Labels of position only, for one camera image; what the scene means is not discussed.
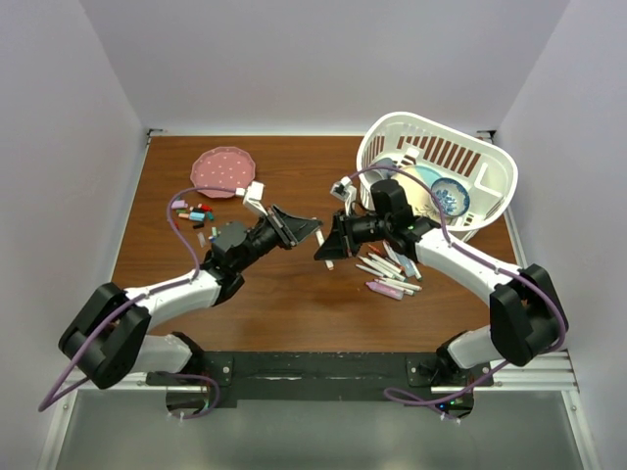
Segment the purple highlighter cap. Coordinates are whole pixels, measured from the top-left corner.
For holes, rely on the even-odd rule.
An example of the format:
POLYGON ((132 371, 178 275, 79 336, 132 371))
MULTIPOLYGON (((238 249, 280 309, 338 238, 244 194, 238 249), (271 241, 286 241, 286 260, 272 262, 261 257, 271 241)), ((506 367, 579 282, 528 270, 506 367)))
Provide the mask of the purple highlighter cap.
POLYGON ((182 199, 177 199, 170 204, 170 208, 172 210, 183 210, 183 209, 186 209, 187 207, 188 207, 188 204, 182 199))

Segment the purple pink highlighter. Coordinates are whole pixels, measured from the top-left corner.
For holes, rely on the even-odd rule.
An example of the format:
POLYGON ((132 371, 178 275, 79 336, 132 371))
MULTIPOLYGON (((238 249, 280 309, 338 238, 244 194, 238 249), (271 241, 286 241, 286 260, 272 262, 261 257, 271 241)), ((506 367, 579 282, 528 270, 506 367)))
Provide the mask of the purple pink highlighter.
POLYGON ((382 296, 385 296, 387 298, 390 298, 396 301, 401 300, 405 295, 405 293, 402 290, 390 287, 386 284, 383 284, 381 282, 376 282, 374 280, 366 282, 365 286, 371 292, 380 294, 382 296))

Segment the light blue highlighter cap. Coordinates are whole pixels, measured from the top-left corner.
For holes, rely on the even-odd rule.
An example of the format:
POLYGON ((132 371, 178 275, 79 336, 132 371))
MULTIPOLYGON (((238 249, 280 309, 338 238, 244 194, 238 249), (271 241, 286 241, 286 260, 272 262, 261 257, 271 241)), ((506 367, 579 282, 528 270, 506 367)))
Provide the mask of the light blue highlighter cap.
POLYGON ((189 219, 193 221, 203 221, 206 218, 203 212, 193 211, 189 214, 189 219))

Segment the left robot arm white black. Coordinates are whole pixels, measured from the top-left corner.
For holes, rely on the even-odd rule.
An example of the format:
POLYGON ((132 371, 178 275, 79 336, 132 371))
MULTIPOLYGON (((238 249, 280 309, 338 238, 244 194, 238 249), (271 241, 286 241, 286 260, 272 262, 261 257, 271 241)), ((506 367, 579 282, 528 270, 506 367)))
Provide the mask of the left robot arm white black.
POLYGON ((136 372, 169 373, 181 384, 192 384, 203 372, 200 348, 183 334, 153 336, 151 330, 228 301, 243 286, 246 268, 275 248, 295 248, 321 225, 277 206, 252 227, 229 222, 219 229, 204 262, 187 274, 141 288, 99 286, 63 333, 59 349, 99 389, 136 372))

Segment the peach cap acrylic marker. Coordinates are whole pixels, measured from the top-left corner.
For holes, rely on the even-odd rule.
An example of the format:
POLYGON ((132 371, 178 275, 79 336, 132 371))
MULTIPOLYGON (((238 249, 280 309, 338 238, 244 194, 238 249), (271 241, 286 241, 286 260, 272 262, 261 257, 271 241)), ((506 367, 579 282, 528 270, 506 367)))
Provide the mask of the peach cap acrylic marker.
POLYGON ((388 276, 385 274, 385 277, 378 277, 379 279, 381 279, 383 282, 389 283, 389 284, 395 284, 395 285, 405 285, 405 281, 403 279, 399 280, 393 276, 388 276))

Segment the grey blue mug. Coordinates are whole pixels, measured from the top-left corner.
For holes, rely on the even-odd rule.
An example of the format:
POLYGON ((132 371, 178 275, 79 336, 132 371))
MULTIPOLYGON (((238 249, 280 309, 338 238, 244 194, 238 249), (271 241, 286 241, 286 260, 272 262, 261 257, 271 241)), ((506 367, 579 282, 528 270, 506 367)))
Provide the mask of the grey blue mug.
POLYGON ((386 177, 388 174, 392 173, 392 168, 396 168, 397 164, 393 159, 389 157, 384 157, 373 162, 371 166, 374 167, 375 170, 382 174, 384 177, 386 177))

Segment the grey marker near right gripper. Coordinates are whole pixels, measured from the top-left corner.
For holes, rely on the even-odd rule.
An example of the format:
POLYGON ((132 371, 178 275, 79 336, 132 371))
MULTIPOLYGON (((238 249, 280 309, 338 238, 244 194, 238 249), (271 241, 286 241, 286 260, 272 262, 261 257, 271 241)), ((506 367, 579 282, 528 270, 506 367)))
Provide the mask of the grey marker near right gripper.
POLYGON ((411 295, 411 296, 413 296, 415 293, 420 292, 422 290, 420 286, 408 284, 408 283, 406 283, 405 285, 395 285, 395 284, 392 284, 392 285, 394 287, 397 287, 403 290, 406 294, 411 295))

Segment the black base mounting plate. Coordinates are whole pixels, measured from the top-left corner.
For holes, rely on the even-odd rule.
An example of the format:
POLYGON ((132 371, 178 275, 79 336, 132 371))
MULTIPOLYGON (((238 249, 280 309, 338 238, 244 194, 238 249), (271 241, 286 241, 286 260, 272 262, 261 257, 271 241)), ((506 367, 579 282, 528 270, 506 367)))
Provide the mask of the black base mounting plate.
POLYGON ((220 407, 241 400, 383 401, 390 387, 427 400, 491 370, 484 361, 444 376, 433 352, 205 352, 200 372, 219 386, 220 407))

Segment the light blue highlighter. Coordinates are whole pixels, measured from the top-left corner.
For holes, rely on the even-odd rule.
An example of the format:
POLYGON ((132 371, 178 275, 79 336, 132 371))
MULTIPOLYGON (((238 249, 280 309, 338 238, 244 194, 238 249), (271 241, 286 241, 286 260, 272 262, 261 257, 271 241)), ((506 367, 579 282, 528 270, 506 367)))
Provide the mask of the light blue highlighter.
POLYGON ((399 264, 403 267, 407 277, 415 275, 415 269, 413 267, 413 264, 408 258, 399 256, 399 264))

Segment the white plastic basket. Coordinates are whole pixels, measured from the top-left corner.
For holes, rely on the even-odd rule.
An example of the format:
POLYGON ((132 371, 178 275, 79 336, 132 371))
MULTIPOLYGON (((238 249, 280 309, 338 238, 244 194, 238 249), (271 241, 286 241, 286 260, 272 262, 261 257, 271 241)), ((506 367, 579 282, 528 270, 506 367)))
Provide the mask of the white plastic basket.
POLYGON ((499 147, 434 120, 408 112, 381 117, 363 137, 356 157, 362 170, 380 161, 425 169, 425 183, 452 178, 469 194, 469 210, 450 220, 448 230, 466 241, 497 220, 513 198, 518 168, 499 147))

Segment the mint cap acrylic marker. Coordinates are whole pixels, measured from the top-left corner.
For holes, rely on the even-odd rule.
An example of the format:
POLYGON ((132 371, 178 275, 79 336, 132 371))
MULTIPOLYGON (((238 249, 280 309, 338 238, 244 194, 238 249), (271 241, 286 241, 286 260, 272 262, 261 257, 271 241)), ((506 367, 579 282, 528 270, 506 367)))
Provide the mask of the mint cap acrylic marker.
POLYGON ((365 266, 365 265, 362 265, 362 264, 355 264, 355 267, 356 267, 357 269, 361 270, 361 271, 364 271, 364 272, 370 273, 370 274, 372 274, 372 275, 374 275, 374 276, 377 276, 377 277, 381 277, 381 276, 382 276, 382 277, 385 277, 385 274, 383 274, 382 272, 380 272, 380 271, 378 271, 378 270, 376 270, 376 269, 373 269, 373 268, 371 268, 371 267, 368 267, 368 266, 365 266))

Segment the pale yellow blue plate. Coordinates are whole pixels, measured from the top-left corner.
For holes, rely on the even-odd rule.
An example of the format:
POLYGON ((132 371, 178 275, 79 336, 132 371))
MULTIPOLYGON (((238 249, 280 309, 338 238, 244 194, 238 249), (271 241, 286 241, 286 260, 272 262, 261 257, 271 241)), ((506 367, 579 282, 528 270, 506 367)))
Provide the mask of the pale yellow blue plate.
MULTIPOLYGON (((402 171, 421 181, 428 188, 431 188, 432 184, 441 177, 437 171, 425 165, 404 166, 402 171)), ((393 179, 404 189, 406 199, 412 207, 414 215, 428 217, 436 221, 440 220, 439 212, 429 193, 420 184, 400 173, 396 173, 393 179)))

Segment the red clear pen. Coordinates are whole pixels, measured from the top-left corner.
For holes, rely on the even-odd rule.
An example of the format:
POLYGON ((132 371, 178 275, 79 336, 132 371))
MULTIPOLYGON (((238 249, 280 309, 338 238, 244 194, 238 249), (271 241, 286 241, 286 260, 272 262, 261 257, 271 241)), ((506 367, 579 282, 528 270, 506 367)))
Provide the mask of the red clear pen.
POLYGON ((378 255, 379 257, 386 258, 386 255, 385 255, 385 254, 384 254, 381 250, 379 250, 377 247, 372 246, 372 245, 368 245, 368 248, 369 248, 369 249, 370 249, 370 250, 371 250, 374 254, 378 255))

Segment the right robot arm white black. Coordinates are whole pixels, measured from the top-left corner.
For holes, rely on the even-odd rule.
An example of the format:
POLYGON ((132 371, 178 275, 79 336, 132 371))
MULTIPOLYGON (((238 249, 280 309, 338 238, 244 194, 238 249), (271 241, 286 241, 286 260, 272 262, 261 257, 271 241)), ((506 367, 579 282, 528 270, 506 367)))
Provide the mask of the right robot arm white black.
POLYGON ((352 211, 357 191, 350 178, 336 182, 331 193, 345 207, 334 213, 315 259, 347 259, 365 243, 386 242, 396 254, 447 275, 488 306, 487 326, 462 332, 436 351, 434 366, 443 382, 459 384, 471 368, 493 360, 524 366, 562 346, 567 319, 543 267, 505 263, 455 240, 445 226, 415 215, 395 180, 374 184, 374 208, 363 215, 352 211))

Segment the pink polka dot plate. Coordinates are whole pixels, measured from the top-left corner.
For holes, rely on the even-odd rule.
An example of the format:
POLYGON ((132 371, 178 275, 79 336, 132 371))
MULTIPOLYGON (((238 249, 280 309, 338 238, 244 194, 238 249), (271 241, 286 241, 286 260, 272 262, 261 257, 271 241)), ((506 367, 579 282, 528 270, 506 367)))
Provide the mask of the pink polka dot plate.
POLYGON ((236 147, 216 147, 204 152, 192 165, 190 181, 211 199, 234 196, 236 188, 246 188, 256 176, 250 154, 236 147))

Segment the blue patterned bowl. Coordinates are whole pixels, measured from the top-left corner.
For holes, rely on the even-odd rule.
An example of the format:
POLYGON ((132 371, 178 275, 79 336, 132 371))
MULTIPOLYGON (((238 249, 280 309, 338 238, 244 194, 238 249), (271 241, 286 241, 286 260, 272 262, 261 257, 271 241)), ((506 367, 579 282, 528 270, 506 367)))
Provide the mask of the blue patterned bowl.
POLYGON ((458 217, 468 212, 470 207, 469 193, 455 179, 438 178, 433 182, 431 191, 446 216, 458 217))

